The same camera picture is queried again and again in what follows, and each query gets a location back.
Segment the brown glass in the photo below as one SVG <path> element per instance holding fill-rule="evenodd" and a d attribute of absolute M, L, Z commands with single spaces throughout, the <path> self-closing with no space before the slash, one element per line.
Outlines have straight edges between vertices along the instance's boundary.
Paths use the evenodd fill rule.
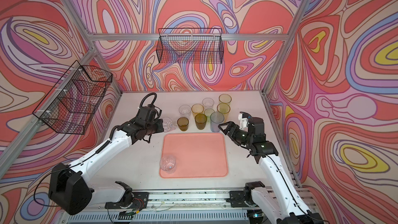
<path fill-rule="evenodd" d="M 181 131 L 187 131 L 189 127 L 189 119 L 187 117 L 180 117 L 177 120 L 177 125 Z"/>

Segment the pink plastic tray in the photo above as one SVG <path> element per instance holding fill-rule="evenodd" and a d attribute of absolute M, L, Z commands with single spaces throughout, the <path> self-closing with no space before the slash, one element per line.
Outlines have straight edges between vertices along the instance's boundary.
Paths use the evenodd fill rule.
<path fill-rule="evenodd" d="M 171 169 L 160 169 L 164 179 L 225 177 L 228 160 L 221 133 L 176 133 L 164 137 L 161 164 L 171 158 Z"/>

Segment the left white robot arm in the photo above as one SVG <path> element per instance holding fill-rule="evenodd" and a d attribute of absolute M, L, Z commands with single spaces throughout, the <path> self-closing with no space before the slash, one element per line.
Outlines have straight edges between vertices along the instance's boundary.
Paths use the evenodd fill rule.
<path fill-rule="evenodd" d="M 82 212 L 87 206 L 110 204 L 128 208 L 133 203 L 130 186 L 116 181 L 114 186 L 100 187 L 90 184 L 92 177 L 112 158 L 137 141 L 162 133 L 162 111 L 153 104 L 141 106 L 137 115 L 112 128 L 109 138 L 92 151 L 69 165 L 57 164 L 51 171 L 48 196 L 70 215 Z"/>

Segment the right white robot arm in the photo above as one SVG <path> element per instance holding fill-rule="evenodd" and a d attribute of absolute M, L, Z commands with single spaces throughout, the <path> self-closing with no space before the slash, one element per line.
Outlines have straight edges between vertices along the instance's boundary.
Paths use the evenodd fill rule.
<path fill-rule="evenodd" d="M 310 210 L 285 171 L 275 145 L 266 139 L 264 121 L 240 112 L 239 124 L 229 121 L 218 125 L 235 145 L 247 150 L 265 173 L 273 190 L 272 197 L 260 181 L 246 183 L 245 202 L 258 206 L 272 224 L 325 224 L 319 213 Z"/>

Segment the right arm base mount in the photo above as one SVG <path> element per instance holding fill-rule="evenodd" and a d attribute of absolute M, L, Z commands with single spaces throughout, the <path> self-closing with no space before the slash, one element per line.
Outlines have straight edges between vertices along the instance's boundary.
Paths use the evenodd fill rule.
<path fill-rule="evenodd" d="M 229 198 L 226 199 L 232 207 L 257 207 L 252 201 L 250 195 L 244 190 L 234 190 L 229 192 Z"/>

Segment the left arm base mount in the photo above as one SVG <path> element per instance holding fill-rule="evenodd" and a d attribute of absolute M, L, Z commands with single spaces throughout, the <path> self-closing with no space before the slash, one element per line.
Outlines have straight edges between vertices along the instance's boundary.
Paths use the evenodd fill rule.
<path fill-rule="evenodd" d="M 142 210 L 147 207 L 149 192 L 131 192 L 124 194 L 119 202 L 105 203 L 106 209 Z"/>

